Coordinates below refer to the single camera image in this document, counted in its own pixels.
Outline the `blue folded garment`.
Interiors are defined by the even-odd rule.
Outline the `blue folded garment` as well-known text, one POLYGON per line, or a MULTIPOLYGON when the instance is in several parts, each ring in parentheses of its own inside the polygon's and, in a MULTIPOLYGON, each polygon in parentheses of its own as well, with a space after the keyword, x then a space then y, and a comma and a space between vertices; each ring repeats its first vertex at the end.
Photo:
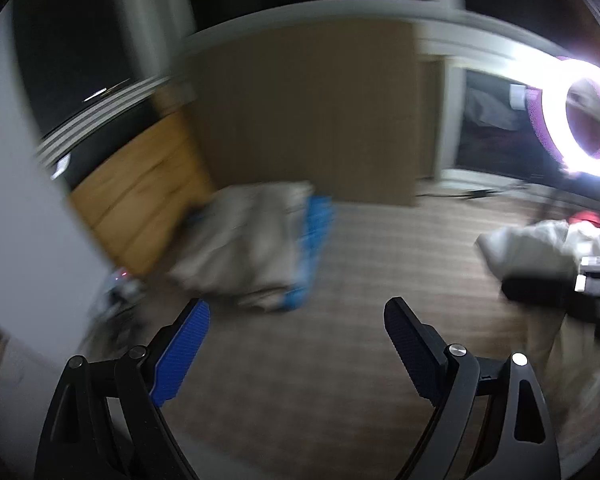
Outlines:
POLYGON ((328 196, 312 195, 306 203, 306 216, 299 238, 300 257, 294 284, 285 292, 282 309, 296 310, 306 302, 313 286, 330 227, 334 220, 334 206, 328 196))

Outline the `white garment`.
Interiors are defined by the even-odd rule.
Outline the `white garment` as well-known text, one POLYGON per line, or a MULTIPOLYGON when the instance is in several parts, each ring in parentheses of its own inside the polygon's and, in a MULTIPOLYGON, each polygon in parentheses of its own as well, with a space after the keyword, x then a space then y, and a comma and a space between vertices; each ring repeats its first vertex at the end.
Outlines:
MULTIPOLYGON (((588 220, 546 220, 484 233, 476 245, 501 284, 512 276, 574 278, 582 257, 600 256, 600 228, 588 220)), ((516 305, 527 324, 524 353, 544 392, 562 470, 570 474, 600 447, 600 340, 593 324, 564 311, 516 305)))

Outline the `beige folded garment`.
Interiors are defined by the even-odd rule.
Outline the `beige folded garment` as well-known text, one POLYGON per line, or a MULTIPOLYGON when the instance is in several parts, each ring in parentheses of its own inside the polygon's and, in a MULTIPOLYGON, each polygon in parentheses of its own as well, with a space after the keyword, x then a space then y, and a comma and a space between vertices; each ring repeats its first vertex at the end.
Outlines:
POLYGON ((306 181, 231 185, 184 238, 169 278, 202 296, 277 310, 309 277, 306 181))

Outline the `wooden headboard panel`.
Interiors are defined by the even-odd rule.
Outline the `wooden headboard panel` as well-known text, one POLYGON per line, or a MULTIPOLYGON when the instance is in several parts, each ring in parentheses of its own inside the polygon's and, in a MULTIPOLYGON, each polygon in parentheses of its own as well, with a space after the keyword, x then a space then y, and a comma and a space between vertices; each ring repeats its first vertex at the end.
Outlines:
POLYGON ((193 124, 179 108, 106 159, 70 200, 109 259, 144 276, 186 214, 208 204, 214 191, 193 124))

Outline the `brown cardboard box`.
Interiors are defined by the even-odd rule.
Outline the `brown cardboard box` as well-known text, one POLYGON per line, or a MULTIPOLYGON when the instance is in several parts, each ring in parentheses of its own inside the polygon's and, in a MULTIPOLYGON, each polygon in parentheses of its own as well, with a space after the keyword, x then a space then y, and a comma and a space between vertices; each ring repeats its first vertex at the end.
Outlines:
POLYGON ((192 55, 188 74, 216 185, 309 181, 336 200, 414 203, 412 24, 351 18, 264 30, 192 55))

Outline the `plaid bed blanket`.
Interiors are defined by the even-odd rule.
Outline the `plaid bed blanket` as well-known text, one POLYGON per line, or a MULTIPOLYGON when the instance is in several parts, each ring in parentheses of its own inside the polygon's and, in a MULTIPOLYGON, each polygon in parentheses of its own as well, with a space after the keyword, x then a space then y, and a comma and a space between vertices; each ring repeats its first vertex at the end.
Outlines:
POLYGON ((385 331, 400 296, 477 356, 524 352, 521 307, 477 238, 532 226, 522 200, 428 197, 340 203, 306 302, 265 310, 211 301, 211 327, 164 414, 206 479, 388 479, 431 414, 385 331))

